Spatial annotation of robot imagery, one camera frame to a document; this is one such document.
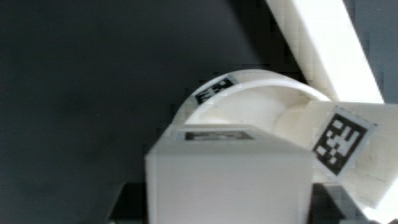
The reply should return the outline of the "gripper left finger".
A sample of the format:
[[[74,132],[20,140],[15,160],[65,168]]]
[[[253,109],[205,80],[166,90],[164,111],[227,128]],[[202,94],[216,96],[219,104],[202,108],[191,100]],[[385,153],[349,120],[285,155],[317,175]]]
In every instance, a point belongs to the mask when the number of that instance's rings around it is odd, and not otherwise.
[[[111,224],[147,224],[145,184],[125,183],[109,210]]]

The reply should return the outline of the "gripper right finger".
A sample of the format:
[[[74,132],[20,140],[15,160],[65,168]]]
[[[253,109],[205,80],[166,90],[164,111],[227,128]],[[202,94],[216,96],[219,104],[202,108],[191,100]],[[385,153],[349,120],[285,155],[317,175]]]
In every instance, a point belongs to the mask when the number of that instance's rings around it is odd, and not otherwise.
[[[337,184],[312,184],[308,224],[367,224],[349,195]]]

